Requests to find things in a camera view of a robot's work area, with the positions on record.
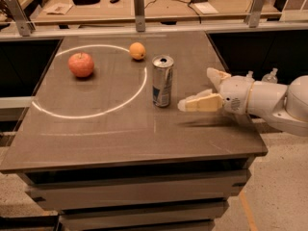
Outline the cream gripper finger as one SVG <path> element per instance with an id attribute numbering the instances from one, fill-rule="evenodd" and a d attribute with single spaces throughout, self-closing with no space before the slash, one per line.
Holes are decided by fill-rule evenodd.
<path id="1" fill-rule="evenodd" d="M 216 112 L 223 106 L 223 98 L 211 89 L 179 101 L 177 107 L 182 112 Z"/>
<path id="2" fill-rule="evenodd" d="M 209 67 L 207 69 L 207 77 L 212 82 L 216 90 L 219 90 L 220 84 L 231 77 L 227 72 L 217 70 L 215 68 Z"/>

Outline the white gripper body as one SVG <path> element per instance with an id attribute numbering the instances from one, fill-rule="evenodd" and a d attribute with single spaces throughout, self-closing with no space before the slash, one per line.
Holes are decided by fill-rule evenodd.
<path id="1" fill-rule="evenodd" d="M 219 94 L 223 98 L 224 110 L 237 115 L 245 114 L 253 83 L 253 78 L 243 76 L 233 76 L 223 80 L 219 87 Z"/>

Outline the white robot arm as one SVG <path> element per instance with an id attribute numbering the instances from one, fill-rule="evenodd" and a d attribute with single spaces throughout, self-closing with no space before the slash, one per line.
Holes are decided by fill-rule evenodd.
<path id="1" fill-rule="evenodd" d="M 297 136 L 308 135 L 308 76 L 289 85 L 255 81 L 252 72 L 231 76 L 209 67 L 207 77 L 217 92 L 204 90 L 178 103 L 182 112 L 216 112 L 262 118 L 270 127 Z"/>

